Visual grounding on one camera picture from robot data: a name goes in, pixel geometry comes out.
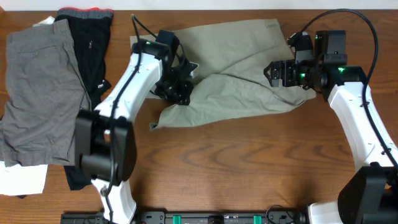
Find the khaki green shorts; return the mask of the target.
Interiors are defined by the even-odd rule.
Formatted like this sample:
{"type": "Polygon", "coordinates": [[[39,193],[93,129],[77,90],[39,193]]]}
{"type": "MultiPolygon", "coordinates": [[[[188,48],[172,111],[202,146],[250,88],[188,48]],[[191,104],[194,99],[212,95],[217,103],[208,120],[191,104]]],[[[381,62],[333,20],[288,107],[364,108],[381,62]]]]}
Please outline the khaki green shorts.
{"type": "Polygon", "coordinates": [[[255,19],[175,31],[197,63],[190,104],[164,109],[159,128],[191,128],[226,119],[287,113],[316,96],[300,87],[273,88],[263,70],[292,59],[277,19],[255,19]]]}

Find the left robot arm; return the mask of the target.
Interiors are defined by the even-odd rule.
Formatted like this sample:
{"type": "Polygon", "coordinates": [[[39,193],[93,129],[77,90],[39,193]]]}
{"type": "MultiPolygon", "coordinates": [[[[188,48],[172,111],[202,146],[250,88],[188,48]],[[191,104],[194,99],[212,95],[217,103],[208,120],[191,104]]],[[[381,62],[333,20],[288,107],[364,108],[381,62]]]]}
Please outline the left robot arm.
{"type": "Polygon", "coordinates": [[[175,53],[161,42],[140,39],[132,45],[126,71],[93,111],[75,120],[75,165],[91,179],[104,205],[104,223],[131,223],[137,209],[129,178],[137,160],[134,121],[147,94],[189,104],[190,79],[198,64],[186,56],[174,67],[175,53]]]}

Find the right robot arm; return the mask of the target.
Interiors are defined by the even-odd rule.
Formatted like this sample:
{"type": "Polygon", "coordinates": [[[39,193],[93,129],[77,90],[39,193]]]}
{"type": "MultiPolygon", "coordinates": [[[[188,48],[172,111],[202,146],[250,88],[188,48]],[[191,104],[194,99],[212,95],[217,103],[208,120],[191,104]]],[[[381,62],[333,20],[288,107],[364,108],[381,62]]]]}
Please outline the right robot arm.
{"type": "Polygon", "coordinates": [[[363,69],[281,60],[264,75],[272,87],[318,90],[336,113],[353,155],[356,173],[335,201],[313,203],[307,223],[397,223],[397,146],[373,103],[363,69]]]}

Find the black shorts red waistband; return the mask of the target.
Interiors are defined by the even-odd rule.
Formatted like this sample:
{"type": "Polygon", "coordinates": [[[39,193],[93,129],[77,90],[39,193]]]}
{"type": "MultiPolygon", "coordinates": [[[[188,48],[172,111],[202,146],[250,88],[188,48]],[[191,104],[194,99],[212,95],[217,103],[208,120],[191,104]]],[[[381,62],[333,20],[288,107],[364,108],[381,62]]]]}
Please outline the black shorts red waistband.
{"type": "Polygon", "coordinates": [[[111,36],[113,16],[114,11],[111,9],[64,7],[58,10],[55,18],[56,21],[68,20],[78,68],[92,110],[101,103],[101,95],[111,88],[110,82],[105,79],[104,57],[111,36]]]}

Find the grey shorts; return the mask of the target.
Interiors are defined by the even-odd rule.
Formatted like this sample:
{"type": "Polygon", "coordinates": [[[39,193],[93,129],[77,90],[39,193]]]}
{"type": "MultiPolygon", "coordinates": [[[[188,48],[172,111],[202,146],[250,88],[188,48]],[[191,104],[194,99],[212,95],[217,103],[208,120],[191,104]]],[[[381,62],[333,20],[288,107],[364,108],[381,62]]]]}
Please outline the grey shorts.
{"type": "Polygon", "coordinates": [[[75,163],[75,119],[91,101],[66,19],[7,36],[1,160],[10,167],[75,163]]]}

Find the white folded garment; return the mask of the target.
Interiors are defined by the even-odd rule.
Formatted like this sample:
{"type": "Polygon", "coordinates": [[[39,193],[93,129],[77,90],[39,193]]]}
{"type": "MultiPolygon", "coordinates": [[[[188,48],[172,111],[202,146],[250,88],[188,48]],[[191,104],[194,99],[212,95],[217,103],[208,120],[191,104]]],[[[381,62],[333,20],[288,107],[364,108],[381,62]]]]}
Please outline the white folded garment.
{"type": "Polygon", "coordinates": [[[48,165],[6,167],[1,161],[1,195],[20,196],[42,194],[48,165]]]}

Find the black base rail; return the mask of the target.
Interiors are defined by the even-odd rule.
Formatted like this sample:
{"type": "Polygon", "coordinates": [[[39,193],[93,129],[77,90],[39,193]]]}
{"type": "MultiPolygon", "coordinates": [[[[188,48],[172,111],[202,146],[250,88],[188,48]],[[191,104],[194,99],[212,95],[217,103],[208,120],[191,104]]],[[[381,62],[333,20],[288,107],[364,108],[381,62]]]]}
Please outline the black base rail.
{"type": "MultiPolygon", "coordinates": [[[[100,224],[108,222],[101,212],[96,214],[64,214],[60,219],[61,224],[100,224]]],[[[142,224],[299,224],[305,222],[304,215],[282,211],[225,214],[146,212],[142,213],[140,218],[132,220],[132,223],[142,224]]]]}

